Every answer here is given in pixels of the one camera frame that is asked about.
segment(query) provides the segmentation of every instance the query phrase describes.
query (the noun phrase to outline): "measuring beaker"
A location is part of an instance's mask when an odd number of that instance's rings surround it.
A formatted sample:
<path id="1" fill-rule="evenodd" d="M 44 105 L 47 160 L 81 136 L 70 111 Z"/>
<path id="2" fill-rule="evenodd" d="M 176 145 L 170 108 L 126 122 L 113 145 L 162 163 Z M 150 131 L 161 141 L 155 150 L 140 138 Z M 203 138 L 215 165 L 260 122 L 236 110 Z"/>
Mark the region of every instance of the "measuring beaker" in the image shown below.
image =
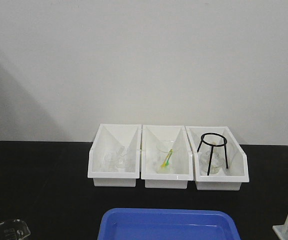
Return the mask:
<path id="1" fill-rule="evenodd" d="M 30 230 L 23 220 L 10 219 L 0 223 L 0 240 L 23 240 Z"/>
<path id="2" fill-rule="evenodd" d="M 158 149 L 158 161 L 156 166 L 156 172 L 158 174 L 173 174 L 173 161 L 174 154 L 178 151 L 174 146 L 175 141 L 160 141 L 157 144 Z"/>

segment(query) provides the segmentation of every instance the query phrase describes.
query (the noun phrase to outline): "white wall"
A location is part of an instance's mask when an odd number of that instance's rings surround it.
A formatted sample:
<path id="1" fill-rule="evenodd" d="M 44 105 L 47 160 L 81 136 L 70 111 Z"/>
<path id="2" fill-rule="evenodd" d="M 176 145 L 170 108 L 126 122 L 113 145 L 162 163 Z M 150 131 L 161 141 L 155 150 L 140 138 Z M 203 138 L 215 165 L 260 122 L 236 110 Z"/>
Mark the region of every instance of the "white wall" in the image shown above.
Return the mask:
<path id="1" fill-rule="evenodd" d="M 288 145 L 288 1 L 0 0 L 0 140 L 99 123 Z"/>

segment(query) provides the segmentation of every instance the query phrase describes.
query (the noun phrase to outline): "blue plastic tray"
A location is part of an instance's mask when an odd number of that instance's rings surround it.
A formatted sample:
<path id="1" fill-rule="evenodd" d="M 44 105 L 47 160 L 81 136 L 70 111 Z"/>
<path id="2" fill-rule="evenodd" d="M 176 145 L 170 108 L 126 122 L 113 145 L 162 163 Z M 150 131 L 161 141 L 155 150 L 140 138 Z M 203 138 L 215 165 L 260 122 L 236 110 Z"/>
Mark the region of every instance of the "blue plastic tray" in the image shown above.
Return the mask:
<path id="1" fill-rule="evenodd" d="M 240 240 L 221 211 L 114 208 L 100 224 L 98 240 Z"/>

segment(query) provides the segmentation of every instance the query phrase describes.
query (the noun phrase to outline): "glassware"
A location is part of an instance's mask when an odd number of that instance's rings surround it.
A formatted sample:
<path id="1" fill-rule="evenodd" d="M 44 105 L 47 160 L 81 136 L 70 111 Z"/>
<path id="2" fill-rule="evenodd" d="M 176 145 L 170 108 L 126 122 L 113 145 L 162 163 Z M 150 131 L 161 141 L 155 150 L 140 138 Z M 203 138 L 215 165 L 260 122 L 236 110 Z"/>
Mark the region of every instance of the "glassware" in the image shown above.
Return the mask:
<path id="1" fill-rule="evenodd" d="M 178 150 L 174 148 L 174 141 L 160 141 L 156 147 L 158 149 L 156 172 L 159 174 L 173 174 L 174 154 Z"/>
<path id="2" fill-rule="evenodd" d="M 116 168 L 116 154 L 114 152 L 108 152 L 104 157 L 103 172 L 118 172 Z"/>
<path id="3" fill-rule="evenodd" d="M 119 172 L 125 172 L 127 168 L 127 154 L 129 149 L 121 146 L 116 152 L 116 167 Z"/>
<path id="4" fill-rule="evenodd" d="M 209 166 L 209 159 L 210 159 L 210 151 L 208 150 L 205 153 L 202 153 L 200 156 L 200 161 L 202 163 L 202 170 L 207 172 L 208 171 L 208 166 Z M 213 150 L 213 155 L 212 155 L 212 160 L 210 164 L 210 174 L 216 174 L 219 172 L 219 170 L 222 168 L 224 165 L 225 159 L 223 157 L 220 157 L 218 154 L 216 148 Z"/>
<path id="5" fill-rule="evenodd" d="M 23 220 L 10 219 L 0 223 L 0 240 L 23 240 L 30 235 L 30 230 Z"/>

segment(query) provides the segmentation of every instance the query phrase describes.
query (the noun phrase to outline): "white plastic tray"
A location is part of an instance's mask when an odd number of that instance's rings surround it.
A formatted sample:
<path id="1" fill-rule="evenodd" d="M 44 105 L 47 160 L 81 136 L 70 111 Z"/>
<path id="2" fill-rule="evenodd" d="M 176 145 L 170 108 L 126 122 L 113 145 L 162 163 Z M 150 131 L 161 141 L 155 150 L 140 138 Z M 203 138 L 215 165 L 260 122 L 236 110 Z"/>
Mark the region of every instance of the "white plastic tray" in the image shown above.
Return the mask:
<path id="1" fill-rule="evenodd" d="M 198 190 L 231 190 L 238 191 L 241 183 L 249 182 L 247 157 L 237 143 L 233 134 L 226 126 L 186 126 L 188 138 L 194 155 L 194 177 Z M 216 174 L 207 175 L 201 168 L 200 156 L 209 150 L 209 146 L 202 144 L 197 153 L 200 137 L 204 133 L 217 133 L 227 139 L 227 158 L 229 168 L 221 169 Z"/>
<path id="2" fill-rule="evenodd" d="M 139 178 L 140 124 L 100 124 L 89 152 L 88 177 L 97 187 L 134 187 Z M 105 156 L 127 150 L 125 167 L 107 170 Z"/>
<path id="3" fill-rule="evenodd" d="M 174 172 L 158 173 L 157 145 L 174 141 L 176 152 L 171 162 Z M 192 152 L 184 126 L 143 125 L 141 179 L 147 188 L 185 189 L 193 180 Z"/>

